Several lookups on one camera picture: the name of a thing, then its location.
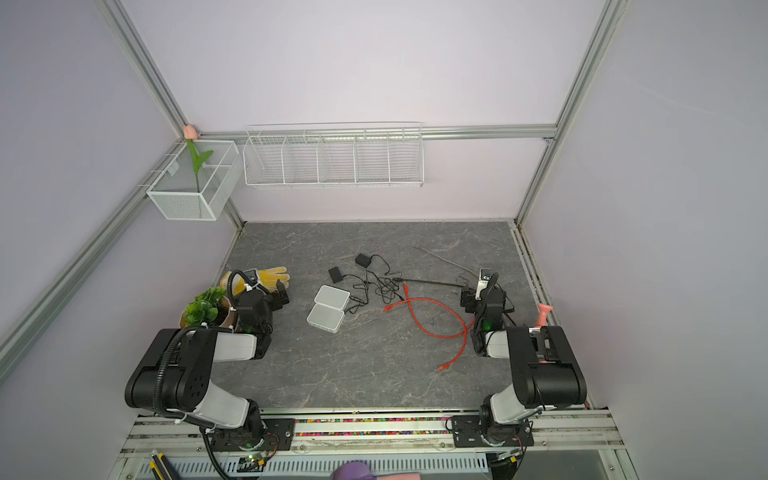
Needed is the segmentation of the black power adapter with cable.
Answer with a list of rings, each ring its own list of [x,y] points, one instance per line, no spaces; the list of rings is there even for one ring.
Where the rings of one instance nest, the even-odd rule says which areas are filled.
[[[356,275],[343,274],[338,267],[334,267],[329,270],[329,275],[334,284],[345,280],[355,280],[349,303],[344,309],[346,313],[357,313],[361,308],[367,306],[373,297],[378,297],[385,305],[403,299],[399,293],[399,284],[396,281],[379,276],[370,269],[365,269],[362,275]]]

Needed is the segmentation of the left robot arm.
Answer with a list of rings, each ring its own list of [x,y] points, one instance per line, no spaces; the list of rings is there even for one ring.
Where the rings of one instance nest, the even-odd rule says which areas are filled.
[[[257,287],[234,298],[236,326],[193,326],[158,332],[127,382],[125,402],[159,417],[200,427],[214,452],[264,451],[290,447],[293,427],[268,421],[252,399],[236,396],[211,380],[215,363],[265,356],[273,312],[289,302],[282,285],[271,293]]]

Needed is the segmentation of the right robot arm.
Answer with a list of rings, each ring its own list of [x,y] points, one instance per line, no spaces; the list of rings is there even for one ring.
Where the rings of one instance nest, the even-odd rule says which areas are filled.
[[[534,416],[547,407],[567,408],[586,401],[586,380],[565,332],[547,323],[552,306],[538,304],[536,324],[526,326],[506,318],[506,293],[500,288],[488,287],[481,293],[464,289],[460,305],[474,315],[468,338],[475,354],[506,360],[510,367],[510,385],[488,395],[479,409],[484,443],[529,446]]]

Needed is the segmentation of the yellow work glove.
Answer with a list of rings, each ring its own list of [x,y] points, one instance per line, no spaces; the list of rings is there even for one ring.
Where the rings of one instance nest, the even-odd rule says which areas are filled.
[[[285,288],[290,285],[290,274],[285,266],[272,267],[266,269],[256,269],[258,272],[259,283],[269,292],[277,290],[277,283],[280,282]],[[242,275],[236,275],[232,281],[232,293],[237,296],[246,289],[246,282]]]

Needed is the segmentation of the potted green plant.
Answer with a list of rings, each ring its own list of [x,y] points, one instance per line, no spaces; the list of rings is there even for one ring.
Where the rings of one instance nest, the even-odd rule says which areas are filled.
[[[185,307],[179,325],[181,328],[201,325],[233,328],[235,317],[225,289],[212,287],[197,295]]]

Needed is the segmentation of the pink watering can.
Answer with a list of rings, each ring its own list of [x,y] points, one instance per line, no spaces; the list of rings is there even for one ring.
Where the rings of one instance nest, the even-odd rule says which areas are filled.
[[[553,311],[553,307],[551,305],[544,303],[538,303],[537,309],[538,314],[535,325],[528,328],[528,331],[531,335],[538,334],[542,331],[543,328],[547,328],[549,326],[549,314]]]

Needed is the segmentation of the white mesh corner basket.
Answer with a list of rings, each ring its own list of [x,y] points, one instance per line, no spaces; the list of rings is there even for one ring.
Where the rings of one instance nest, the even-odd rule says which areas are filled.
[[[147,194],[168,220],[216,221],[243,169],[235,142],[189,140],[171,156]]]

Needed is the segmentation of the artificial pink tulip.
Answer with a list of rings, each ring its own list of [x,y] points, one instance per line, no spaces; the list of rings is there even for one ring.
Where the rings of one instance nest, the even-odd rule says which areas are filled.
[[[197,149],[196,141],[198,140],[198,132],[194,126],[185,125],[183,127],[183,135],[184,135],[187,150],[189,152],[189,155],[192,161],[192,169],[195,177],[196,191],[200,193],[201,187],[200,187],[200,181],[199,181],[199,172],[202,166],[205,164],[205,162],[212,156],[213,151],[207,150],[207,151],[200,152]]]

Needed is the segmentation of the purple object at bottom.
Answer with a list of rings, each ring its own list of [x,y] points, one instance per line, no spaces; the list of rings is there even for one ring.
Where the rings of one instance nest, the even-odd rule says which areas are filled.
[[[331,474],[332,480],[376,480],[371,468],[362,461],[347,462]]]

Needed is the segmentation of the upper white network switch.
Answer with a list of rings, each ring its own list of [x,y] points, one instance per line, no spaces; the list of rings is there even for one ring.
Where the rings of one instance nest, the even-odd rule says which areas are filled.
[[[344,311],[349,303],[351,293],[329,285],[322,285],[314,298],[317,305],[333,310]]]

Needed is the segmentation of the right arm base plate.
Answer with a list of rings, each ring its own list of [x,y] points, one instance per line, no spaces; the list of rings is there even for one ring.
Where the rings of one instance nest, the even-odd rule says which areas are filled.
[[[458,448],[522,447],[534,445],[532,423],[499,424],[479,414],[454,415],[444,424]]]

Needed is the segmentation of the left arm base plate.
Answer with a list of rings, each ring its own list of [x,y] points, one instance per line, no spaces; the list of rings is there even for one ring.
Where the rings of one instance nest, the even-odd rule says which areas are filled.
[[[208,440],[214,452],[287,451],[291,448],[295,427],[295,418],[267,417],[255,432],[246,427],[217,429],[208,434]]]

